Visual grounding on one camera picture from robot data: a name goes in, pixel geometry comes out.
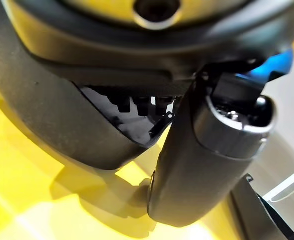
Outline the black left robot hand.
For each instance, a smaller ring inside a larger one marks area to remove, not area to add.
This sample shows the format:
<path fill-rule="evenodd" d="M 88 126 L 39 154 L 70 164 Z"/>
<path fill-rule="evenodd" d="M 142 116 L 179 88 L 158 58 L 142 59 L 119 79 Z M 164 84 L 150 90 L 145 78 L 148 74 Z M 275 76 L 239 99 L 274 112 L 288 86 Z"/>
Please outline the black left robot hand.
<path fill-rule="evenodd" d="M 181 227 L 238 182 L 275 122 L 265 84 L 284 73 L 294 0 L 5 0 L 31 59 L 79 97 L 29 128 L 101 169 L 141 154 L 171 125 L 147 211 Z"/>

